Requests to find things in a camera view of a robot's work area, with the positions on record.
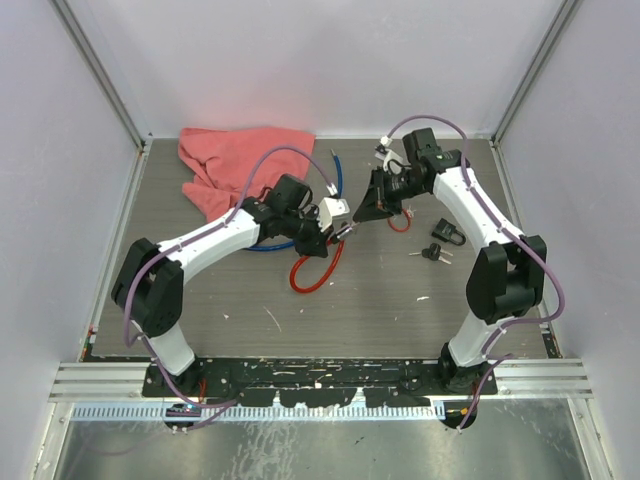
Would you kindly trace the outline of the black padlock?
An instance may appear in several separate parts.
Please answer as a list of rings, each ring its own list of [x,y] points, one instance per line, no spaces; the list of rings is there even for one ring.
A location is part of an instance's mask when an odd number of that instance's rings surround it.
[[[463,246],[467,242],[466,236],[458,230],[457,226],[445,218],[441,218],[431,231],[431,236],[454,246]]]

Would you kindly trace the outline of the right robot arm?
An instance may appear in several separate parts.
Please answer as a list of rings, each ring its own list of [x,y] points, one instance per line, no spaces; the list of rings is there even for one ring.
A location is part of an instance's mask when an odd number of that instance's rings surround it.
[[[438,358],[435,377],[444,390],[459,394],[488,369],[488,354],[511,320],[523,317],[541,299],[547,247],[527,236],[498,209],[478,183],[460,150],[443,150],[432,129],[402,139],[404,156],[384,136],[376,148],[381,166],[353,219],[365,223],[399,214],[404,201],[423,194],[439,200],[462,227],[476,260],[465,287],[469,312]]]

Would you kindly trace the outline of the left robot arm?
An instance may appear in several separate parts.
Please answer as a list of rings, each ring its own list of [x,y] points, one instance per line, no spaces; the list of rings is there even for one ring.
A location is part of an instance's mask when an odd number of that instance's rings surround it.
[[[310,187],[290,174],[256,197],[244,199],[220,218],[169,241],[146,238],[129,248],[111,291],[113,302],[151,347],[164,369],[165,385],[178,396],[195,393],[201,368],[179,319],[184,287],[219,260],[278,236],[301,256],[325,258],[334,223],[349,206],[336,190],[308,203]]]

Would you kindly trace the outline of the black keys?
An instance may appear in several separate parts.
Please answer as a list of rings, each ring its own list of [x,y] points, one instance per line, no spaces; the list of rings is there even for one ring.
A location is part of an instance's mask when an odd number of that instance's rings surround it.
[[[440,244],[431,243],[429,247],[422,249],[420,252],[410,253],[410,256],[421,256],[422,258],[434,262],[440,261],[444,264],[450,265],[450,258],[453,256],[453,254],[444,250]]]

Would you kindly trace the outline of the red cable lock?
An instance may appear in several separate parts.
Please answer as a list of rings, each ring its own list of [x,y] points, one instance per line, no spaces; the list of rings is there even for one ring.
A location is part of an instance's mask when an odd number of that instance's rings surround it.
[[[345,250],[347,239],[357,231],[357,224],[351,222],[340,227],[326,240],[324,260],[314,260],[311,256],[298,259],[290,269],[288,281],[297,294],[309,295],[318,291],[330,281]]]

